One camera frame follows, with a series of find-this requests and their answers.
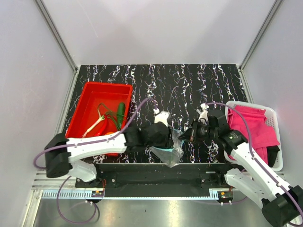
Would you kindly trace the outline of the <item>fake green onion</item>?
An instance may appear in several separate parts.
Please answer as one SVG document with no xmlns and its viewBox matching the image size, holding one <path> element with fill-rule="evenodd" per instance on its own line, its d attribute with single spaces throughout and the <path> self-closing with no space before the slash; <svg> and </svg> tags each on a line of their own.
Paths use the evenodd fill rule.
<svg viewBox="0 0 303 227">
<path fill-rule="evenodd" d="M 101 113 L 100 108 L 101 106 L 105 107 L 106 112 L 104 114 Z M 84 134 L 82 135 L 82 138 L 85 138 L 93 129 L 95 129 L 96 127 L 98 127 L 98 130 L 101 128 L 101 126 L 104 123 L 104 120 L 107 119 L 108 122 L 109 120 L 114 124 L 114 126 L 117 128 L 117 119 L 116 117 L 116 112 L 113 112 L 110 108 L 108 108 L 104 103 L 100 103 L 97 107 L 97 112 L 98 112 L 98 119 L 88 128 L 86 129 L 86 131 L 84 132 Z"/>
</svg>

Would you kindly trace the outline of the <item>green fake vegetable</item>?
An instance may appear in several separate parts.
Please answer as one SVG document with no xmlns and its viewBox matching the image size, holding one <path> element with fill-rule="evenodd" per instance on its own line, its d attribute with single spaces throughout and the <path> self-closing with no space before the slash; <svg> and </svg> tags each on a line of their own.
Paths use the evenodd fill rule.
<svg viewBox="0 0 303 227">
<path fill-rule="evenodd" d="M 125 113 L 125 104 L 123 102 L 121 102 L 118 105 L 117 112 L 116 112 L 118 130 L 121 130 L 121 128 L 122 128 L 122 124 L 123 124 L 124 117 L 125 117 L 124 113 Z"/>
</svg>

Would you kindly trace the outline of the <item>red fake pepper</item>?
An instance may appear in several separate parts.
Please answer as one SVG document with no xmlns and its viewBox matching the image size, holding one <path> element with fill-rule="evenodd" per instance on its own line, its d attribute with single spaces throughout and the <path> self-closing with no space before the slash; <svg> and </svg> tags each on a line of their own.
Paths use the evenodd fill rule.
<svg viewBox="0 0 303 227">
<path fill-rule="evenodd" d="M 105 129 L 107 128 L 107 125 L 108 125 L 108 120 L 105 119 L 103 125 L 101 126 L 101 128 L 98 130 L 98 132 L 94 136 L 95 137 L 102 136 Z"/>
</svg>

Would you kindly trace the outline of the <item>clear zip top bag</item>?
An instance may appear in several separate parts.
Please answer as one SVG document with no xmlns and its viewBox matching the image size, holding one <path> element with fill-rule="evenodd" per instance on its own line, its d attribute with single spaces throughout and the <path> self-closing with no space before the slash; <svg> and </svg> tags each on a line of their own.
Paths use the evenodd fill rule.
<svg viewBox="0 0 303 227">
<path fill-rule="evenodd" d="M 172 148 L 156 148 L 150 147 L 150 151 L 155 154 L 163 164 L 169 168 L 173 168 L 180 164 L 180 160 L 183 157 L 184 151 L 182 149 L 183 140 L 179 140 L 179 136 L 182 134 L 181 131 L 174 129 L 172 131 Z"/>
</svg>

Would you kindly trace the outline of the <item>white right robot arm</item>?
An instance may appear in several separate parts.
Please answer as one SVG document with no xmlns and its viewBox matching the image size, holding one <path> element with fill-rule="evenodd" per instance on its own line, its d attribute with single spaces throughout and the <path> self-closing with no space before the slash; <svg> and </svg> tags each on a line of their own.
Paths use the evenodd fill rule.
<svg viewBox="0 0 303 227">
<path fill-rule="evenodd" d="M 251 140 L 239 131 L 229 127 L 225 115 L 219 110 L 203 110 L 199 119 L 194 119 L 190 127 L 180 136 L 180 140 L 200 143 L 214 140 L 224 152 L 231 155 L 239 169 L 221 171 L 215 175 L 219 187 L 232 186 L 258 207 L 267 222 L 273 227 L 291 224 L 303 215 L 303 190 L 291 186 L 270 168 L 253 150 Z"/>
</svg>

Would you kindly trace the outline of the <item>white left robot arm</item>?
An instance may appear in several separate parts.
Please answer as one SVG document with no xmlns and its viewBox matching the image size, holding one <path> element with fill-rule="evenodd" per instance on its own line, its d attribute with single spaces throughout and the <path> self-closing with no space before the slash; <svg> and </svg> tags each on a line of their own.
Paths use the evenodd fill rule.
<svg viewBox="0 0 303 227">
<path fill-rule="evenodd" d="M 108 153 L 137 152 L 150 147 L 172 148 L 172 134 L 173 128 L 162 122 L 146 127 L 124 127 L 122 131 L 90 138 L 66 138 L 59 133 L 45 147 L 46 176 L 69 175 L 91 187 L 98 187 L 102 175 L 94 164 L 83 159 Z"/>
</svg>

